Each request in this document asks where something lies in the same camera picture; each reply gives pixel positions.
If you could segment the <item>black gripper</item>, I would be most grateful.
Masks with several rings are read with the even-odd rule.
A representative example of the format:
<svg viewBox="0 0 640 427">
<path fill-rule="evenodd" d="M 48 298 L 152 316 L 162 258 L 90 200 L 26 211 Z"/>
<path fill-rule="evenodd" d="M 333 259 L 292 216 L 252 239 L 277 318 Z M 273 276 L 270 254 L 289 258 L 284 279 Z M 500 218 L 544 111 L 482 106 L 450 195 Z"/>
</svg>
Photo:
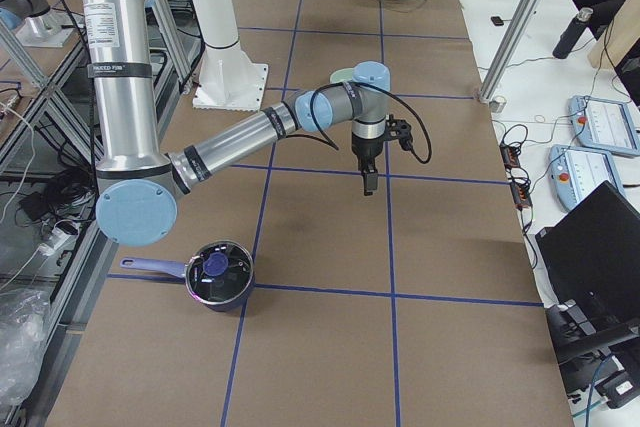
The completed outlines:
<svg viewBox="0 0 640 427">
<path fill-rule="evenodd" d="M 377 191 L 376 158 L 383 150 L 383 137 L 373 139 L 351 136 L 351 150 L 356 156 L 358 170 L 363 179 L 363 194 L 371 196 Z"/>
</svg>

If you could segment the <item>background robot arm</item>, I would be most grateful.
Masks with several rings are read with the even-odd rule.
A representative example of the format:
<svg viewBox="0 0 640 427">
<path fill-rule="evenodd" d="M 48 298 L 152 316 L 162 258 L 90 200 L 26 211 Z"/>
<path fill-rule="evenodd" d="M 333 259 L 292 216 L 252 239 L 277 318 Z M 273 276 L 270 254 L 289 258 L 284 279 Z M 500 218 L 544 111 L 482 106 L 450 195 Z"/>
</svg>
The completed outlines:
<svg viewBox="0 0 640 427">
<path fill-rule="evenodd" d="M 1 0 L 1 21 L 25 47 L 62 48 L 71 35 L 47 0 Z"/>
</svg>

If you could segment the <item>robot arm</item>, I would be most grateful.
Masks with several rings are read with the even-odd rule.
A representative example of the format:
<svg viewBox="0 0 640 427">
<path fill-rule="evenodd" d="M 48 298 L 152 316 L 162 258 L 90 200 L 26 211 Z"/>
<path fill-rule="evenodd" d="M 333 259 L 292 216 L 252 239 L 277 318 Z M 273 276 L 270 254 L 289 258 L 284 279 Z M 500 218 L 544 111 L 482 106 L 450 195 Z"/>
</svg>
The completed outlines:
<svg viewBox="0 0 640 427">
<path fill-rule="evenodd" d="M 268 68 L 243 51 L 232 0 L 192 0 L 205 45 L 197 109 L 244 111 L 222 133 L 163 153 L 159 146 L 145 8 L 158 0 L 82 0 L 104 155 L 98 163 L 96 219 L 112 241 L 153 244 L 172 229 L 178 199 L 198 183 L 298 130 L 325 132 L 350 122 L 366 194 L 378 186 L 375 160 L 386 138 L 390 73 L 357 65 L 349 81 L 295 93 L 263 107 Z"/>
</svg>

